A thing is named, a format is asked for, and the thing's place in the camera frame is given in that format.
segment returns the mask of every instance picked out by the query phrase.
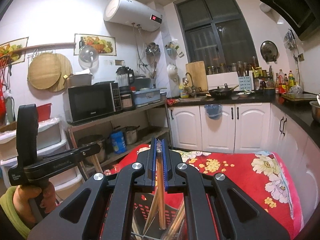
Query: fruit poster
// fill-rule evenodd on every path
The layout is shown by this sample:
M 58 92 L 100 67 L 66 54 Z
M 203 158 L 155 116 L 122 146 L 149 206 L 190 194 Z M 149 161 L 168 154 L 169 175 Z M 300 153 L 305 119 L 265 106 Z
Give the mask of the fruit poster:
M 90 45 L 94 47 L 99 55 L 117 56 L 116 38 L 109 36 L 100 36 L 92 34 L 75 34 L 76 47 L 74 55 L 79 55 L 81 46 Z
M 8 41 L 0 45 L 0 67 L 2 64 L 6 64 L 7 57 L 2 57 L 4 55 L 8 55 L 12 60 L 12 64 L 17 64 L 20 62 L 24 62 L 26 52 L 25 51 L 17 51 L 17 49 L 25 48 L 28 44 L 29 37 L 17 39 L 14 41 Z

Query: window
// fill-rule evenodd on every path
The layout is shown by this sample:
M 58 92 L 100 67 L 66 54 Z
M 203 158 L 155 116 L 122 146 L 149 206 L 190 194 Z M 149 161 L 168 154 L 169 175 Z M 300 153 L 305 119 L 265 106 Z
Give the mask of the window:
M 234 0 L 188 0 L 177 4 L 177 9 L 191 62 L 203 60 L 206 67 L 216 68 L 221 63 L 251 63 L 257 56 Z

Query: blue trash bag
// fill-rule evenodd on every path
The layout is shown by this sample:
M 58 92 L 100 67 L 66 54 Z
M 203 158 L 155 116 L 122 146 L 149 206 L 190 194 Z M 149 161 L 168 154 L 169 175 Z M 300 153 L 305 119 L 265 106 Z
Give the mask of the blue trash bag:
M 222 116 L 222 106 L 221 105 L 204 105 L 207 115 L 212 120 L 219 120 Z

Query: black countertop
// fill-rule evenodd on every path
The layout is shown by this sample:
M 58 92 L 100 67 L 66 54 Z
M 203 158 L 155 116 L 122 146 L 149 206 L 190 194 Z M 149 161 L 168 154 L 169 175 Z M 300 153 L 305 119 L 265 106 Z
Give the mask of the black countertop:
M 320 148 L 320 124 L 313 120 L 309 102 L 292 103 L 284 100 L 279 95 L 265 96 L 254 93 L 252 96 L 239 97 L 234 92 L 230 99 L 215 100 L 205 98 L 196 102 L 179 102 L 173 106 L 203 106 L 205 104 L 245 104 L 245 103 L 271 103 L 292 118 Z

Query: frying pan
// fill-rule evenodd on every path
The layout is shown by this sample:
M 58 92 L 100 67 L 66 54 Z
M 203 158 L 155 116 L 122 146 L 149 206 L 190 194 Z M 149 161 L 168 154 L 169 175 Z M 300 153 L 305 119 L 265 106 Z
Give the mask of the frying pan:
M 210 95 L 215 99 L 225 99 L 229 98 L 235 88 L 237 88 L 239 85 L 236 85 L 233 88 L 228 88 L 227 84 L 224 84 L 225 88 L 219 88 L 217 89 L 211 89 L 209 90 Z

